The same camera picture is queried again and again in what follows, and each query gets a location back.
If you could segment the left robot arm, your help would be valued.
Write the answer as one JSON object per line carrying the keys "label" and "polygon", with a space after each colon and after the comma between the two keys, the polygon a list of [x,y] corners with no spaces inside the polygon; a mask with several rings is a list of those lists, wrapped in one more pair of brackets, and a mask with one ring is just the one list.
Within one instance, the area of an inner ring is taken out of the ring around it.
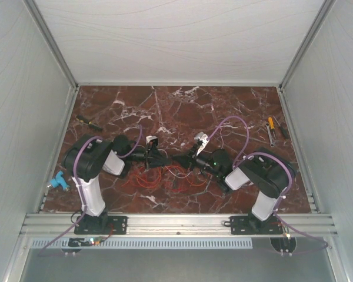
{"label": "left robot arm", "polygon": [[140,162],[146,169],[169,166],[171,160],[157,148],[158,138],[149,136],[145,147],[139,147],[125,135],[114,140],[84,134],[64,154],[62,166],[71,174],[81,199],[82,211],[91,216],[88,227],[102,234],[109,227],[109,219],[103,216],[106,205],[99,185],[101,171],[125,178],[133,162]]}

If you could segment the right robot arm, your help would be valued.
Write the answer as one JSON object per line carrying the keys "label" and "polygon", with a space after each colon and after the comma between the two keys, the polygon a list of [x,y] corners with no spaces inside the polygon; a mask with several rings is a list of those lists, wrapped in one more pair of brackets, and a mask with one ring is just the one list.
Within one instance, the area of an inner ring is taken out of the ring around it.
{"label": "right robot arm", "polygon": [[172,160],[184,169],[198,168],[211,174],[225,193],[237,191],[247,183],[254,184],[259,192],[249,213],[248,225],[257,234],[269,227],[269,218],[278,199],[297,175],[289,161],[264,147],[259,147],[253,155],[245,156],[237,166],[226,150],[197,153],[196,145],[187,153],[172,156]]}

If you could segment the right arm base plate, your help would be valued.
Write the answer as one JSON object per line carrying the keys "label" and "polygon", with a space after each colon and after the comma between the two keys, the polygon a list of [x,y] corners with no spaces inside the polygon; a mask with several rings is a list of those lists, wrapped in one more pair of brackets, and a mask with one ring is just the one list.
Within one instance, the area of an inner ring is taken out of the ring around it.
{"label": "right arm base plate", "polygon": [[274,216],[261,221],[254,216],[231,216],[229,226],[233,235],[282,235],[284,229]]}

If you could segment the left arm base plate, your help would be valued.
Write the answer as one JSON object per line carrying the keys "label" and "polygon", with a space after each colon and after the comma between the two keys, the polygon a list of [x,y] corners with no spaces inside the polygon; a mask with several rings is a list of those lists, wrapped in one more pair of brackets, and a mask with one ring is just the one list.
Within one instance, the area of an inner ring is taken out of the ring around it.
{"label": "left arm base plate", "polygon": [[74,229],[76,235],[124,235],[127,230],[127,216],[84,216]]}

